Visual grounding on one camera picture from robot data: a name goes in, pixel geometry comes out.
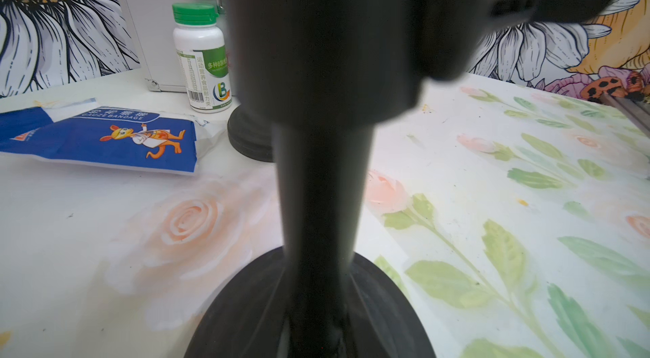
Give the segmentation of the black round stand base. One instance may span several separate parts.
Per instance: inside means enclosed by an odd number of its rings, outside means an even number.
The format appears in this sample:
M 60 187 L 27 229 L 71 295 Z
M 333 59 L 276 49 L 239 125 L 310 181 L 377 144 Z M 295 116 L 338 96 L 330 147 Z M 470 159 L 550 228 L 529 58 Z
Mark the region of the black round stand base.
M 274 161 L 270 125 L 250 115 L 245 106 L 239 105 L 233 110 L 227 133 L 231 146 L 241 155 L 263 163 Z

